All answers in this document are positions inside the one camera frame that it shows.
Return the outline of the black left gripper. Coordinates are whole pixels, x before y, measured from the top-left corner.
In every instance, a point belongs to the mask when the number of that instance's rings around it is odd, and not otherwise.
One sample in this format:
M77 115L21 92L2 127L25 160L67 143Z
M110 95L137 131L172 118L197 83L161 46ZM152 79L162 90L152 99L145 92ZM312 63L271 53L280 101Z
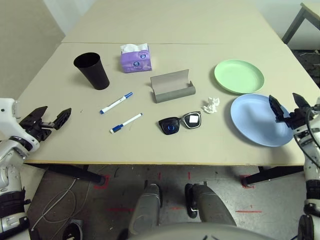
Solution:
M42 117L47 106L38 107L28 114L19 125L38 142L45 141L52 133L51 129L59 130L69 119L72 109L63 110L53 122L43 122Z

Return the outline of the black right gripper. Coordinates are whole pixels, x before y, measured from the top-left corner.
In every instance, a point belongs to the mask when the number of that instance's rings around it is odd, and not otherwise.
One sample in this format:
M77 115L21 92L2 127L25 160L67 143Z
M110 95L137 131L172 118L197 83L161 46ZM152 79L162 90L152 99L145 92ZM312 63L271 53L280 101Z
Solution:
M295 130L306 124L306 115L307 111L310 109L310 105L303 96L294 92L292 95L298 108L295 108L293 112L289 113L289 118L284 117L284 111L275 97L269 95L268 101L270 108L275 115L275 121L277 123L286 123L289 128Z

